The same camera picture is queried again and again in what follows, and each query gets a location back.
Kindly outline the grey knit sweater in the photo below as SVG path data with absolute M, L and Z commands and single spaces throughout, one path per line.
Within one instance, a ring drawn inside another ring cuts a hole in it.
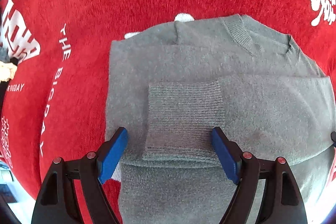
M 322 211 L 334 160 L 331 79 L 290 35 L 246 15 L 170 22 L 113 42 L 106 138 L 120 161 L 124 223 L 218 223 L 235 191 L 211 130 L 261 159 L 283 156 L 307 219 Z

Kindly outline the pile of clothes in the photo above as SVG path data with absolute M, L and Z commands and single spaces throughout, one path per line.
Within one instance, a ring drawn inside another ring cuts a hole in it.
M 1 109 L 3 106 L 3 100 L 5 98 L 6 90 L 9 86 L 9 81 L 14 79 L 15 73 L 17 71 L 18 60 L 13 57 L 12 59 L 9 57 L 8 49 L 1 47 Z

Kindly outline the red blanket with white print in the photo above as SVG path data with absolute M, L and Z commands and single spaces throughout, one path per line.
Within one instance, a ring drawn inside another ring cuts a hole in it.
M 1 153 L 28 194 L 37 197 L 53 159 L 81 158 L 110 139 L 113 42 L 160 24 L 232 15 L 290 35 L 331 79 L 335 97 L 335 0 L 1 0 L 1 44 L 18 59 L 1 113 Z M 307 223 L 322 222 L 335 205 L 333 149 L 332 198 Z M 103 190 L 124 223 L 119 169 L 120 163 Z

